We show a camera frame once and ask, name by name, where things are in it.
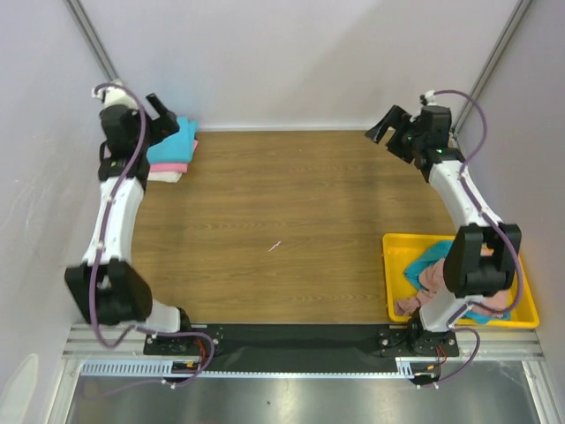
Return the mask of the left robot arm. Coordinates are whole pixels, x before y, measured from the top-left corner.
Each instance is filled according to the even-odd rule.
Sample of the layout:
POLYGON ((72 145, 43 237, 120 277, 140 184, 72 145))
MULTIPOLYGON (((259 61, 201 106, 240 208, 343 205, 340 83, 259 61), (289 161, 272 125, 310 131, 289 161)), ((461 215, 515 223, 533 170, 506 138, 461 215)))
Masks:
POLYGON ((101 333, 103 326, 123 325, 151 337, 163 336, 171 351, 184 353, 194 343, 194 332, 184 309, 158 301, 132 265, 132 238, 139 206, 146 194, 155 147, 175 142, 192 159, 196 128, 177 117, 155 94, 146 99, 157 116, 150 117, 142 101, 117 83, 93 90, 102 102, 99 119, 104 142, 97 171, 100 206, 92 238, 80 264, 68 267, 64 281, 80 314, 99 342, 114 348, 101 333))

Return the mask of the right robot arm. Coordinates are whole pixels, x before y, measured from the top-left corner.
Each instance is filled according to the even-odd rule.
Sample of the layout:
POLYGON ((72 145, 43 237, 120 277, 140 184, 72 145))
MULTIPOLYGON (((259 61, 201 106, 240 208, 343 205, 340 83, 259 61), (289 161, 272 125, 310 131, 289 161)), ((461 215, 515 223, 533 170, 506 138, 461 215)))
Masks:
POLYGON ((418 355, 428 354, 474 308, 494 316, 509 313, 517 299, 507 307, 486 301, 523 281, 518 260, 522 232, 490 211, 471 180, 463 153, 449 144, 451 120, 450 109, 434 103, 422 106, 416 116, 394 105, 365 134, 380 143, 387 130, 394 132, 387 150, 421 172, 456 227, 443 262, 443 287, 407 324, 403 343, 418 355))

